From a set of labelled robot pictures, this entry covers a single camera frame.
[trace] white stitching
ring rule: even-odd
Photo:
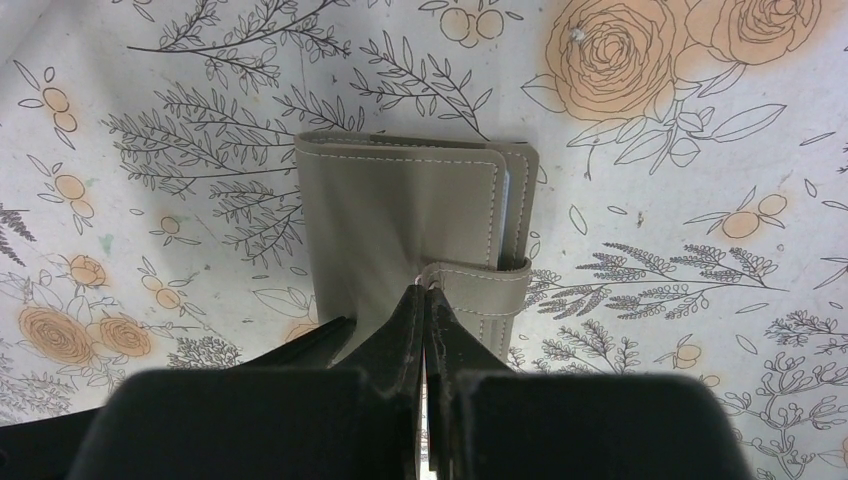
[[[518,310],[516,310],[514,312],[509,312],[509,313],[481,313],[481,312],[477,312],[477,311],[474,311],[474,310],[467,310],[465,308],[459,308],[459,307],[454,307],[454,310],[459,310],[460,312],[466,312],[466,313],[473,313],[474,315],[481,315],[481,316],[484,316],[484,317],[514,317],[515,315],[518,315],[519,313],[521,313],[524,310],[524,308],[522,307],[522,308],[519,308]],[[480,320],[480,337],[481,338],[483,337],[483,320]]]
[[[474,273],[460,272],[459,270],[447,270],[447,269],[440,268],[438,270],[433,271],[433,273],[431,273],[427,277],[427,281],[429,282],[430,279],[432,279],[433,276],[436,275],[439,272],[456,273],[458,275],[467,275],[469,277],[482,278],[483,280],[492,280],[492,281],[495,281],[495,282],[520,282],[521,280],[526,280],[530,276],[530,272],[527,272],[526,275],[523,275],[523,276],[517,277],[517,278],[494,278],[494,277],[487,277],[485,275],[477,275],[477,274],[474,274]]]
[[[445,164],[456,164],[456,165],[488,165],[492,167],[492,198],[491,203],[492,207],[489,212],[489,239],[488,244],[486,246],[486,265],[492,259],[492,231],[495,223],[495,197],[497,193],[497,185],[498,185],[498,169],[499,167],[496,164],[489,162],[480,162],[480,161],[462,161],[462,160],[436,160],[432,158],[395,158],[395,157],[350,157],[345,155],[330,155],[326,153],[312,153],[306,152],[301,149],[296,149],[296,151],[304,154],[304,155],[312,155],[316,157],[323,158],[345,158],[348,160],[365,160],[372,162],[403,162],[403,163],[445,163]]]
[[[360,140],[357,138],[338,138],[338,137],[322,137],[316,138],[312,140],[313,143],[317,143],[319,145],[325,145],[331,141],[341,142],[341,143],[352,143],[354,145],[389,145],[392,147],[418,147],[418,148],[448,148],[448,147],[440,147],[437,145],[417,145],[413,143],[386,143],[386,142],[378,142],[376,140]]]
[[[503,322],[503,328],[501,328],[501,343],[498,344],[498,356],[503,355],[503,342],[504,338],[506,337],[506,324],[508,320],[501,320],[501,322]]]

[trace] wallet strap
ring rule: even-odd
[[[484,345],[497,345],[494,353],[504,358],[513,319],[524,309],[531,268],[530,259],[509,271],[435,262],[424,268],[421,278],[424,285],[438,283],[459,322]]]

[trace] gray leather wallet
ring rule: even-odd
[[[295,148],[319,319],[357,319],[338,359],[416,278],[438,282],[460,323],[506,358],[530,277],[532,147],[310,132]]]

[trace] orange fruit illustration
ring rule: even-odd
[[[469,13],[468,24],[474,25],[474,28],[470,30],[467,37],[459,41],[459,44],[465,48],[474,48],[480,43],[480,34],[477,33],[477,15]]]
[[[77,200],[85,195],[85,186],[73,175],[59,175],[54,183],[59,194],[68,200]]]
[[[172,310],[180,306],[180,296],[177,295],[177,292],[171,290],[170,288],[163,288],[156,292],[156,302],[162,306],[162,308],[167,308],[168,310]]]
[[[68,103],[68,97],[65,95],[65,92],[58,88],[45,88],[44,91],[41,92],[41,96],[44,98],[44,103],[46,103],[47,106],[52,108],[56,113],[64,113],[71,108],[71,104]]]
[[[56,127],[59,130],[63,130],[65,132],[71,133],[75,132],[78,124],[77,119],[74,118],[70,113],[54,113],[53,114],[53,123],[56,124]]]
[[[674,368],[679,368],[681,370],[686,370],[687,368],[692,368],[697,363],[697,360],[681,360],[680,358],[674,357]]]
[[[701,380],[701,381],[702,381],[702,382],[704,382],[704,385],[706,385],[706,386],[708,386],[708,387],[710,387],[710,388],[715,387],[715,386],[717,386],[719,383],[721,383],[721,379],[720,379],[720,378],[718,378],[718,377],[717,377],[717,376],[715,376],[715,375],[707,375],[707,376],[706,376],[706,377],[704,377],[704,379],[703,379],[703,380]]]
[[[736,212],[724,219],[721,231],[730,238],[745,238],[760,227],[760,217],[751,212]]]
[[[677,349],[677,358],[685,361],[697,360],[701,356],[701,349],[695,345],[681,345]]]
[[[171,235],[180,231],[180,222],[176,221],[173,217],[163,217],[162,221],[159,222],[159,226],[162,227],[165,233]]]
[[[477,33],[491,40],[503,33],[503,16],[497,10],[487,10],[477,18]]]
[[[94,209],[85,200],[71,200],[71,209],[82,218],[94,216]]]
[[[784,208],[786,208],[786,198],[777,194],[769,195],[762,199],[760,204],[757,205],[757,210],[759,210],[760,213],[769,216],[777,215],[782,212]]]
[[[471,17],[461,8],[449,8],[442,13],[442,33],[448,40],[459,42],[471,32]]]
[[[153,275],[145,275],[141,277],[141,284],[144,285],[144,288],[151,292],[158,292],[164,286],[162,285],[162,280],[159,280]]]

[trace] wallet flap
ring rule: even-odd
[[[428,263],[497,268],[503,155],[310,138],[295,146],[318,315],[357,319],[342,357],[385,323]]]
[[[536,177],[539,171],[539,154],[527,144],[497,142],[467,142],[423,137],[398,137],[392,135],[357,132],[309,132],[300,135],[304,141],[320,148],[327,144],[338,146],[372,146],[430,149],[488,149],[500,153],[508,172],[506,224],[498,261],[499,270],[510,270],[521,265],[527,247],[530,227],[530,206],[533,205]]]
[[[513,318],[524,310],[530,284],[530,259],[517,270],[491,271],[448,262],[424,269],[422,284],[436,282],[445,292],[459,323],[483,345],[506,360]]]

